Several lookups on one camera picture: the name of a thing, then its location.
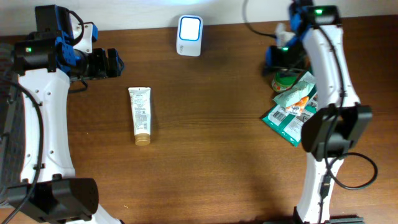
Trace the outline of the green wipes package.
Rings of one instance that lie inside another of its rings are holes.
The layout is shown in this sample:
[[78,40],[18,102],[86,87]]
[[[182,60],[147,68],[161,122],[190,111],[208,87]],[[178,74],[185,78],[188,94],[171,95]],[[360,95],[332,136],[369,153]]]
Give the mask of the green wipes package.
[[314,88],[308,97],[309,102],[299,116],[288,114],[276,105],[262,118],[263,122],[295,147],[301,143],[303,124],[317,112],[317,90]]

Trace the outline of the green lid seasoning jar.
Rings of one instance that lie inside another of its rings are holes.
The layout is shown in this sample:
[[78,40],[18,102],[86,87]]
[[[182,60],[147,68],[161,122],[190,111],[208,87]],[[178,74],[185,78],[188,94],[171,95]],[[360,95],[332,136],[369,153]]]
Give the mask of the green lid seasoning jar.
[[277,72],[271,82],[271,87],[274,91],[281,93],[289,90],[299,77],[298,73],[294,72]]

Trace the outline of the teal tissue packet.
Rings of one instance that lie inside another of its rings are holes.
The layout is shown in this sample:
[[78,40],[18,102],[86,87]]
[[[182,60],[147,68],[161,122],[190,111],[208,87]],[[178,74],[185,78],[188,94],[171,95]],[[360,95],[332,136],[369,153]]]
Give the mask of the teal tissue packet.
[[292,106],[308,96],[315,87],[315,83],[315,77],[310,72],[306,72],[292,88],[275,96],[273,100],[284,108]]

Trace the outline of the white cream tube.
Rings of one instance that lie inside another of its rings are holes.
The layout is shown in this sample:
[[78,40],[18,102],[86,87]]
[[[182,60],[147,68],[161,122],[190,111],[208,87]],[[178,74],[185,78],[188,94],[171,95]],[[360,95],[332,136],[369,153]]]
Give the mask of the white cream tube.
[[128,92],[131,101],[135,144],[137,146],[149,145],[151,136],[151,88],[130,87]]

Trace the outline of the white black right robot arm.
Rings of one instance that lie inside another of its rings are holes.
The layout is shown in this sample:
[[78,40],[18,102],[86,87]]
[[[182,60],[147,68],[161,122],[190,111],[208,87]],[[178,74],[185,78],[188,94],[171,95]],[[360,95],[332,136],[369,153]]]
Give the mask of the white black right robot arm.
[[349,77],[343,50],[343,27],[334,5],[293,1],[289,6],[293,36],[279,40],[266,52],[265,72],[288,74],[308,57],[318,95],[317,112],[304,122],[301,143],[307,155],[303,193],[291,223],[364,223],[358,216],[332,218],[329,214],[334,185],[346,190],[370,186],[378,175],[359,186],[337,179],[344,159],[355,147],[372,119],[370,106],[362,105]]

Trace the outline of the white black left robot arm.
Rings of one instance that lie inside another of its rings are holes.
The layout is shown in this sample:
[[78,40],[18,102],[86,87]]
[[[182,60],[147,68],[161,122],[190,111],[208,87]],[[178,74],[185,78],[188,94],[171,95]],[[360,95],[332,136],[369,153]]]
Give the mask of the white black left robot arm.
[[118,77],[124,63],[115,49],[93,47],[97,27],[74,11],[37,6],[35,20],[1,76],[1,206],[38,223],[117,223],[95,180],[75,175],[67,98],[72,83]]

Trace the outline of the orange tissue packet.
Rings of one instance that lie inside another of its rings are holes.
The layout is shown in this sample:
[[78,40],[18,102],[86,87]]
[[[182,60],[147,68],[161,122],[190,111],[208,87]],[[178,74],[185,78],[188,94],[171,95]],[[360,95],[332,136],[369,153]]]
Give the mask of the orange tissue packet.
[[308,96],[303,97],[295,104],[286,107],[285,112],[287,112],[288,114],[292,114],[294,116],[300,116],[303,113],[309,99],[310,98]]

